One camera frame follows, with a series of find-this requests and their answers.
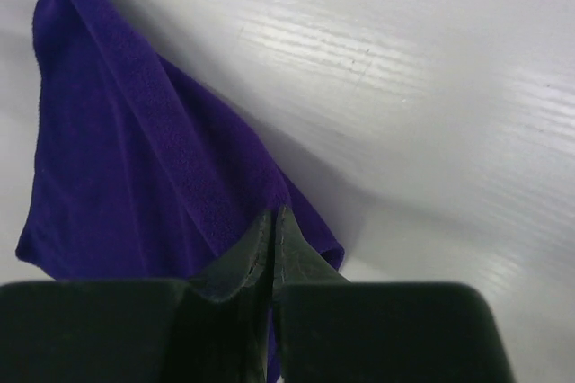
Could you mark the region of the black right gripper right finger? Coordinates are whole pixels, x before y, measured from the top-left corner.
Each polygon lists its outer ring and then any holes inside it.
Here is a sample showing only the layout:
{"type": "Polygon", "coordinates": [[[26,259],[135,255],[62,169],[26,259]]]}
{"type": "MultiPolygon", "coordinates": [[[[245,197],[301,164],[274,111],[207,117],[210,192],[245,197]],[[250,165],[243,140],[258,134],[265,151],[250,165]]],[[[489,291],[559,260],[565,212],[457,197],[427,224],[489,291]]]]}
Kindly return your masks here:
{"type": "Polygon", "coordinates": [[[491,309],[454,282],[352,282],[275,223],[273,317],[287,382],[510,382],[491,309]]]}

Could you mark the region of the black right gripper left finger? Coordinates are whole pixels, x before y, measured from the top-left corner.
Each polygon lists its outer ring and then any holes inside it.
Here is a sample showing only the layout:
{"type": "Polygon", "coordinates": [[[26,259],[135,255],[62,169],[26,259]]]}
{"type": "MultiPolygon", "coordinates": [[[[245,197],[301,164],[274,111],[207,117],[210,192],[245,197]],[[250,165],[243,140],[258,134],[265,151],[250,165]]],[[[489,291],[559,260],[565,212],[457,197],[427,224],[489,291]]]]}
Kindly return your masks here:
{"type": "Polygon", "coordinates": [[[4,382],[262,382],[273,278],[262,213],[189,280],[1,288],[4,382]]]}

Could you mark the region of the purple towel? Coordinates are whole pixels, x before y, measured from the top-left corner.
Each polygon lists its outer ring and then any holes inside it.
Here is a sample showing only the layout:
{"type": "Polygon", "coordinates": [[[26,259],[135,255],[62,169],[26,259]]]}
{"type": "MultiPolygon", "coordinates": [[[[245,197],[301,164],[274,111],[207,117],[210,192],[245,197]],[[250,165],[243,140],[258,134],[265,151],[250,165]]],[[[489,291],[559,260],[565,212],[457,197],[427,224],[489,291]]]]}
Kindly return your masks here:
{"type": "Polygon", "coordinates": [[[188,278],[289,207],[341,266],[342,245],[257,134],[111,0],[38,0],[32,38],[39,135],[18,259],[57,280],[188,278]]]}

